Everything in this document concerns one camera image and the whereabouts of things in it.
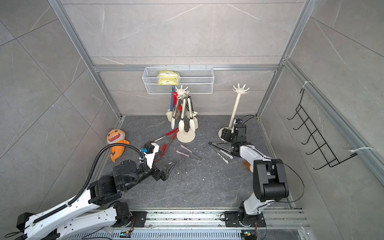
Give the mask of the wide cream handle tongs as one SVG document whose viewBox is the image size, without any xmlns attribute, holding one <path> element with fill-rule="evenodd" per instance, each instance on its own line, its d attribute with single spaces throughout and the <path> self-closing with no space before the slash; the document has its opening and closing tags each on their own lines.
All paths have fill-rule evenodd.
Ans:
<svg viewBox="0 0 384 240">
<path fill-rule="evenodd" d="M 189 107 L 189 114 L 190 114 L 190 130 L 192 132 L 195 132 L 198 128 L 198 119 L 196 118 L 196 113 L 194 112 L 193 108 L 193 102 L 192 98 L 188 97 L 188 107 Z"/>
</svg>

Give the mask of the blue handle cream tongs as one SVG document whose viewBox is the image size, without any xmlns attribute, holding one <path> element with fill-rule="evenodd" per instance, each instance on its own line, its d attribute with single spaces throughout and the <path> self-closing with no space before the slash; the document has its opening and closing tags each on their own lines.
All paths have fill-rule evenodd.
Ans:
<svg viewBox="0 0 384 240">
<path fill-rule="evenodd" d="M 167 111 L 167 113 L 166 113 L 168 121 L 171 123 L 171 129 L 172 130 L 175 128 L 175 119 L 174 119 L 174 106 L 175 106 L 174 105 L 174 99 L 175 99 L 174 92 L 175 91 L 176 91 L 176 86 L 172 86 L 170 110 Z"/>
</svg>

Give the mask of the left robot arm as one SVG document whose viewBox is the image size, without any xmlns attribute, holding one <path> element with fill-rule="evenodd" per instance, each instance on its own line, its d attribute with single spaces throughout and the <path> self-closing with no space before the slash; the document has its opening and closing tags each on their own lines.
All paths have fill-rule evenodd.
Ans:
<svg viewBox="0 0 384 240">
<path fill-rule="evenodd" d="M 92 176 L 103 153 L 113 147 L 129 148 L 139 154 L 140 164 L 126 160 L 113 168 L 112 174 L 92 182 Z M 5 235 L 17 240 L 61 240 L 95 228 L 129 227 L 134 230 L 138 220 L 125 202 L 124 193 L 148 177 L 166 181 L 176 163 L 159 165 L 159 146 L 148 142 L 143 149 L 124 143 L 109 144 L 97 154 L 90 173 L 80 191 L 67 201 L 39 214 L 18 216 L 18 231 Z"/>
</svg>

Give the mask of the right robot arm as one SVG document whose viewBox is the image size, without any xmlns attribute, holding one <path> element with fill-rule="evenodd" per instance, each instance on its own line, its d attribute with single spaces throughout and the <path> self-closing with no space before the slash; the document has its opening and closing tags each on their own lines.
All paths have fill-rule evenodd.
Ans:
<svg viewBox="0 0 384 240">
<path fill-rule="evenodd" d="M 239 122 L 219 131 L 222 140 L 231 144 L 230 154 L 242 158 L 253 173 L 253 193 L 238 210 L 225 211 L 223 221 L 227 227 L 257 227 L 265 225 L 262 210 L 272 203 L 282 203 L 289 194 L 285 164 L 280 159 L 267 157 L 247 141 L 247 127 Z"/>
</svg>

